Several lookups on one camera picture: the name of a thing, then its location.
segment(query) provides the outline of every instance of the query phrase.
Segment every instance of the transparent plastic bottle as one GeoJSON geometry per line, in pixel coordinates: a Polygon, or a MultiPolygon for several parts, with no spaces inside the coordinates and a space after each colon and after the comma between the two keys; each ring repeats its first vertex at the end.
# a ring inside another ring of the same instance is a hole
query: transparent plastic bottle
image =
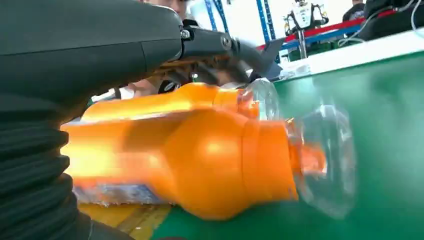
{"type": "MultiPolygon", "coordinates": [[[[313,146],[324,154],[322,171],[302,167],[301,174],[295,176],[302,199],[333,218],[344,217],[355,203],[357,182],[348,116],[334,105],[321,105],[304,117],[289,119],[287,133],[291,144],[313,146]]],[[[311,161],[301,152],[300,159],[301,164],[311,161]]]]}

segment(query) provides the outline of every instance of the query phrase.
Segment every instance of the red bar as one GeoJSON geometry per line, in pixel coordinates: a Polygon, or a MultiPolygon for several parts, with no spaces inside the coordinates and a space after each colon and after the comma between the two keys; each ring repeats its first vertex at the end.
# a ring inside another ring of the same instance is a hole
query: red bar
{"type": "MultiPolygon", "coordinates": [[[[394,14],[394,13],[395,13],[394,10],[387,10],[387,11],[380,13],[378,16],[384,17],[384,16],[391,15],[391,14],[394,14]]],[[[322,34],[322,33],[328,32],[328,31],[332,31],[332,30],[339,30],[339,29],[353,27],[353,26],[356,26],[356,25],[363,23],[364,21],[365,21],[365,18],[361,17],[361,18],[358,18],[358,19],[355,19],[355,20],[352,20],[352,21],[344,21],[344,22],[334,24],[334,25],[330,25],[330,26],[311,29],[311,30],[306,31],[304,33],[304,35],[305,35],[305,37],[315,36],[315,35],[322,34]]],[[[285,42],[290,42],[290,41],[294,40],[295,38],[296,38],[296,36],[294,34],[292,34],[292,35],[285,38],[285,42]]],[[[264,48],[265,48],[265,44],[257,47],[258,50],[263,50],[264,48]]]]}

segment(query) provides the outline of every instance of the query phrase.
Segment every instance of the green table surface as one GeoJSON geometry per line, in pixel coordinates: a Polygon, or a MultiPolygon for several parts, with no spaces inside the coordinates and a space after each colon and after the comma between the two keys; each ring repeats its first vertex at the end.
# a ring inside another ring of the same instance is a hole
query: green table surface
{"type": "Polygon", "coordinates": [[[253,207],[224,222],[175,207],[152,239],[424,239],[424,52],[275,84],[286,117],[320,101],[350,118],[358,193],[344,220],[302,202],[253,207]]]}

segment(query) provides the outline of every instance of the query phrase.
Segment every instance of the cable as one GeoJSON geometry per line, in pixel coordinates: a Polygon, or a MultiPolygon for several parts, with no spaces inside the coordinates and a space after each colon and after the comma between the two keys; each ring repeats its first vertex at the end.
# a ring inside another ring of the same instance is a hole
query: cable
{"type": "Polygon", "coordinates": [[[412,10],[412,14],[411,14],[411,26],[413,29],[413,32],[420,38],[424,39],[424,34],[420,33],[417,29],[417,26],[415,26],[415,13],[417,12],[418,7],[420,6],[422,0],[418,0],[418,2],[416,3],[415,7],[412,10]]]}
{"type": "MultiPolygon", "coordinates": [[[[396,9],[396,12],[401,13],[401,12],[409,9],[411,7],[412,3],[414,3],[414,1],[415,0],[409,1],[405,6],[396,9]]],[[[417,27],[415,25],[415,13],[417,12],[417,9],[420,6],[421,2],[422,2],[422,0],[418,0],[418,2],[416,3],[414,9],[412,10],[412,14],[411,14],[411,26],[412,26],[412,29],[413,29],[414,33],[417,36],[419,36],[419,37],[421,37],[421,38],[424,39],[424,35],[417,30],[417,27]]],[[[355,32],[355,34],[353,34],[352,36],[350,36],[350,37],[348,37],[346,39],[339,40],[338,43],[337,43],[338,46],[339,47],[343,47],[343,45],[345,45],[347,42],[362,42],[362,43],[364,43],[365,42],[364,40],[358,41],[359,38],[356,38],[356,36],[365,28],[365,26],[368,24],[368,22],[372,18],[374,18],[377,14],[380,14],[380,13],[382,13],[382,12],[384,12],[386,10],[389,10],[391,8],[392,8],[391,6],[387,6],[385,8],[380,9],[379,11],[374,12],[371,16],[368,17],[368,19],[365,21],[365,23],[363,24],[363,26],[360,28],[359,31],[355,32]]]]}
{"type": "Polygon", "coordinates": [[[411,0],[411,1],[409,1],[405,6],[403,6],[403,7],[401,7],[401,8],[398,8],[398,9],[395,9],[395,11],[396,12],[403,12],[403,11],[405,11],[405,10],[407,10],[407,9],[409,9],[410,8],[410,6],[414,3],[414,1],[415,0],[411,0]]]}
{"type": "Polygon", "coordinates": [[[347,42],[350,42],[352,39],[356,38],[356,36],[358,36],[358,34],[364,30],[364,28],[367,26],[367,24],[370,22],[371,19],[373,19],[375,16],[377,16],[378,14],[391,9],[391,6],[386,6],[376,12],[374,12],[371,16],[368,17],[368,19],[365,21],[365,23],[362,25],[362,27],[359,29],[359,31],[355,32],[352,36],[346,38],[346,39],[340,39],[337,43],[338,47],[341,48],[343,47],[347,42]]]}

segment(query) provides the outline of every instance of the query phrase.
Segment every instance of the bottle neck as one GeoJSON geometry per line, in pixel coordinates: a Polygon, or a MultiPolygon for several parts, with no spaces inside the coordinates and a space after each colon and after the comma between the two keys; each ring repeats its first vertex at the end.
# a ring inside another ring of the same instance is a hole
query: bottle neck
{"type": "Polygon", "coordinates": [[[243,180],[252,203],[299,198],[293,172],[300,169],[299,158],[284,121],[248,121],[242,145],[243,180]]]}

